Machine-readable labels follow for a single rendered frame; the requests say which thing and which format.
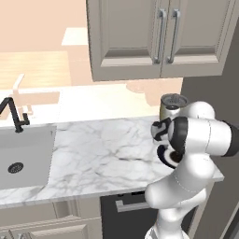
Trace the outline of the black tap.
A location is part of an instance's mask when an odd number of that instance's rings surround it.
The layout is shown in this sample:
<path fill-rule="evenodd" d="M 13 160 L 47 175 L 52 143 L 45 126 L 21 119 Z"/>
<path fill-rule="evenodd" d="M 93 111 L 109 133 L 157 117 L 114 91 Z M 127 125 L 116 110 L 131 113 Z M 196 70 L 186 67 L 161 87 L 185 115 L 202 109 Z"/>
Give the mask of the black tap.
<path fill-rule="evenodd" d="M 9 106 L 9 110 L 14 122 L 14 126 L 15 126 L 15 132 L 17 134 L 20 134 L 23 132 L 23 128 L 22 125 L 29 125 L 30 121 L 28 119 L 28 115 L 26 113 L 23 113 L 23 120 L 20 120 L 17 109 L 15 107 L 14 104 L 14 100 L 12 97 L 6 97 L 1 103 L 0 103 L 0 115 L 2 114 L 2 112 L 4 111 L 4 109 L 6 108 L 6 106 Z"/>

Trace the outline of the beige base cupboard door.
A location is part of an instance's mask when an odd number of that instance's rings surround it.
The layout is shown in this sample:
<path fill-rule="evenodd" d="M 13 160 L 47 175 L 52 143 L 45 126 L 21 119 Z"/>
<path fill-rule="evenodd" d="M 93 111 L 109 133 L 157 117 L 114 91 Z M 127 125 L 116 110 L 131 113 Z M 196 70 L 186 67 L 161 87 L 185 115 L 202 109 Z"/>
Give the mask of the beige base cupboard door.
<path fill-rule="evenodd" d="M 69 216 L 0 227 L 0 239 L 103 239 L 100 218 Z"/>

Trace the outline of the grey sink basin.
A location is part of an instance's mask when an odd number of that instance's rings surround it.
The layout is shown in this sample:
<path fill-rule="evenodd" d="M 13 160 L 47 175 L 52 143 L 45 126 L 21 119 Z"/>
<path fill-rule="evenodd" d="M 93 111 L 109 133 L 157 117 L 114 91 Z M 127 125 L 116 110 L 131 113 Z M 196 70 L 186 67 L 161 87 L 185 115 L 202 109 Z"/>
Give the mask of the grey sink basin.
<path fill-rule="evenodd" d="M 54 124 L 0 129 L 0 190 L 45 186 L 57 127 Z"/>

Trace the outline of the black dishwasher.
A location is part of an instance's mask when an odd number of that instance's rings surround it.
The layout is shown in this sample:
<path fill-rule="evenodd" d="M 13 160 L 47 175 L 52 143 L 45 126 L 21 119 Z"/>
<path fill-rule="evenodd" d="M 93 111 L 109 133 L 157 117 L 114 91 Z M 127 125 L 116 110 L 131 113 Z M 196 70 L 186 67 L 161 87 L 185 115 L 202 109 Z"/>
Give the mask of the black dishwasher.
<path fill-rule="evenodd" d="M 158 211 L 144 208 L 119 212 L 116 201 L 122 201 L 123 204 L 144 203 L 145 193 L 137 191 L 100 198 L 103 239 L 145 239 Z"/>

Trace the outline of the dark grey tall unit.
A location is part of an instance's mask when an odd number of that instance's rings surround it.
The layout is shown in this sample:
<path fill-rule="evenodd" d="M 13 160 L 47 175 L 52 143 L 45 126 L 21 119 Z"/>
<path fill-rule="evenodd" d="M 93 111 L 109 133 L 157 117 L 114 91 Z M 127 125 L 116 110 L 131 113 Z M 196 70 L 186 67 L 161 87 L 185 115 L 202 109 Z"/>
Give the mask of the dark grey tall unit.
<path fill-rule="evenodd" d="M 185 77 L 181 93 L 191 102 L 206 101 L 218 120 L 239 126 L 239 20 L 223 74 L 219 77 Z M 230 158 L 214 157 L 225 176 L 211 190 L 193 239 L 228 239 L 226 231 L 239 209 L 239 152 Z"/>

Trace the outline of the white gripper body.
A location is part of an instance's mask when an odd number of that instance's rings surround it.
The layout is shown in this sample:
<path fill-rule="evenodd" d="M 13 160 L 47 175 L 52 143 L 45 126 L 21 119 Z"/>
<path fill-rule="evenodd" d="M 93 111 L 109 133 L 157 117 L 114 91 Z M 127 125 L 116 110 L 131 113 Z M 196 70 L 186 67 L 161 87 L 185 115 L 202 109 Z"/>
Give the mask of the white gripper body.
<path fill-rule="evenodd" d="M 161 121 L 154 121 L 151 125 L 151 135 L 153 139 L 162 144 L 168 145 L 168 128 L 171 123 L 170 118 L 163 119 Z"/>

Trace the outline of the beige wall cupboard door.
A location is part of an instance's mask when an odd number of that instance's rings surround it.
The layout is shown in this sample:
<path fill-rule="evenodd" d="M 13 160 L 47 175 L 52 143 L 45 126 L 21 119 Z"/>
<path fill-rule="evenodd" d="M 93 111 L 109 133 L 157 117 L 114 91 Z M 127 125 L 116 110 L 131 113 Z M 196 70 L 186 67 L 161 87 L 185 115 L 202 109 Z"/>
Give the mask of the beige wall cupboard door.
<path fill-rule="evenodd" d="M 175 19 L 181 13 L 173 63 L 168 63 Z M 170 0 L 162 59 L 163 77 L 220 76 L 239 19 L 239 0 Z"/>
<path fill-rule="evenodd" d="M 169 0 L 86 0 L 91 75 L 95 81 L 158 78 L 159 9 Z"/>

